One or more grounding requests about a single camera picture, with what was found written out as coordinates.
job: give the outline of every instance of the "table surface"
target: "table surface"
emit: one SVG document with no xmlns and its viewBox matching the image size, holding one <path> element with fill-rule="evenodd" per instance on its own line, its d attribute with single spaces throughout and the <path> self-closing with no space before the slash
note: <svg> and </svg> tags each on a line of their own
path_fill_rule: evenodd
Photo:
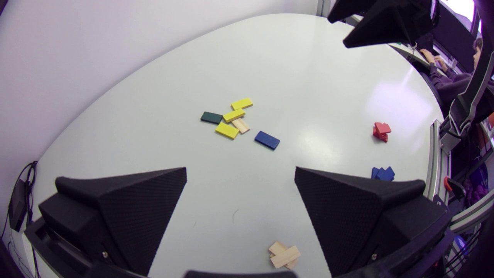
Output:
<svg viewBox="0 0 494 278">
<path fill-rule="evenodd" d="M 186 166 L 188 182 L 163 236 L 151 277 L 189 269 L 275 270 L 276 240 L 302 254 L 300 277 L 329 277 L 295 167 L 395 180 L 426 179 L 429 127 L 441 111 L 415 69 L 387 45 L 346 49 L 351 26 L 273 14 L 213 31 L 157 58 L 84 111 L 41 158 L 37 205 L 58 176 L 99 178 Z M 230 140 L 200 121 L 250 97 L 251 130 Z M 372 136 L 374 122 L 392 133 Z M 254 142 L 264 131 L 274 151 Z M 44 278 L 54 274 L 41 262 Z"/>
</svg>

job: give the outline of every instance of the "person's hand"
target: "person's hand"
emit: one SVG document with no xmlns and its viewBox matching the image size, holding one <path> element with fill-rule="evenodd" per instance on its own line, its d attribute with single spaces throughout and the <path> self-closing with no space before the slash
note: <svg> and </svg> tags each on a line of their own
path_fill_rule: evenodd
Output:
<svg viewBox="0 0 494 278">
<path fill-rule="evenodd" d="M 419 51 L 420 51 L 420 53 L 422 53 L 424 55 L 427 62 L 429 62 L 429 63 L 435 63 L 436 62 L 436 60 L 434 60 L 434 55 L 432 55 L 432 53 L 430 51 L 428 51 L 427 49 L 421 49 Z"/>
<path fill-rule="evenodd" d="M 434 60 L 436 62 L 439 62 L 441 64 L 441 67 L 443 68 L 443 71 L 447 71 L 448 70 L 448 66 L 446 65 L 446 63 L 444 62 L 444 60 L 440 56 L 435 56 L 434 57 Z"/>
</svg>

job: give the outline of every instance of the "white wall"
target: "white wall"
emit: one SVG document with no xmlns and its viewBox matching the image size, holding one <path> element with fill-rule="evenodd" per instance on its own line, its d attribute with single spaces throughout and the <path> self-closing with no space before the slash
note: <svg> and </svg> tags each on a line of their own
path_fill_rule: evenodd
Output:
<svg viewBox="0 0 494 278">
<path fill-rule="evenodd" d="M 0 16 L 2 225 L 22 167 L 129 74 L 230 23 L 316 14 L 317 6 L 318 0 L 10 0 Z M 20 250 L 29 247 L 12 235 L 27 260 Z"/>
</svg>

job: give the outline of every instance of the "blue blocks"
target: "blue blocks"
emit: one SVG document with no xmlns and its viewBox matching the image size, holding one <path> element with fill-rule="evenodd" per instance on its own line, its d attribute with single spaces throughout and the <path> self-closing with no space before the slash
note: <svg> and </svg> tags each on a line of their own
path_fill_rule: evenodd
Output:
<svg viewBox="0 0 494 278">
<path fill-rule="evenodd" d="M 379 172 L 379 169 L 376 168 L 376 167 L 372 167 L 372 176 L 371 176 L 371 179 L 375 179 L 375 177 L 377 176 L 377 172 Z"/>
<path fill-rule="evenodd" d="M 278 144 L 280 143 L 280 140 L 272 137 L 271 135 L 264 133 L 260 131 L 254 138 L 255 141 L 265 145 L 266 147 L 274 150 Z"/>
<path fill-rule="evenodd" d="M 391 166 L 388 169 L 376 167 L 372 168 L 372 179 L 382 180 L 382 181 L 392 181 L 395 179 L 395 172 L 391 169 Z"/>
</svg>

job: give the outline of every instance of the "red block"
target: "red block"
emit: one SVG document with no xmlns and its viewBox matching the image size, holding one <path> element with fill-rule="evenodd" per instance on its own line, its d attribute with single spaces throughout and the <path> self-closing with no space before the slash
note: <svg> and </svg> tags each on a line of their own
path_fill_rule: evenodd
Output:
<svg viewBox="0 0 494 278">
<path fill-rule="evenodd" d="M 377 130 L 377 127 L 374 127 L 374 130 L 372 132 L 372 135 L 375 137 L 379 138 L 380 140 L 383 140 L 384 142 L 388 142 L 388 134 L 386 133 L 379 133 Z"/>
<path fill-rule="evenodd" d="M 374 123 L 374 125 L 377 129 L 377 132 L 380 134 L 391 132 L 391 128 L 389 128 L 388 124 L 386 123 Z"/>
</svg>

